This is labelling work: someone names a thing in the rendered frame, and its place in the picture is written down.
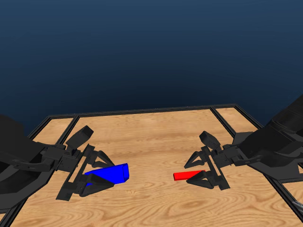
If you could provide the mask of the blue hollow socket block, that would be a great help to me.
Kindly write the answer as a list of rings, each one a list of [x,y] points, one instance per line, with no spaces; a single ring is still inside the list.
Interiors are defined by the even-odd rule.
[[[99,178],[102,178],[101,183],[87,183],[86,186],[90,185],[102,185],[102,184],[109,184],[115,185],[119,183],[125,183],[129,179],[129,166],[127,163],[110,166],[105,168],[99,168],[95,170],[91,170],[86,172],[85,175],[93,174]]]

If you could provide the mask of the thin red peg bar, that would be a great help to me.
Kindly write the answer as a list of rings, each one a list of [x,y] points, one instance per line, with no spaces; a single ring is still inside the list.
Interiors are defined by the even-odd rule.
[[[198,170],[198,171],[187,171],[187,172],[177,172],[173,174],[174,181],[182,181],[188,180],[189,178],[195,176],[200,172],[205,172],[205,170]]]

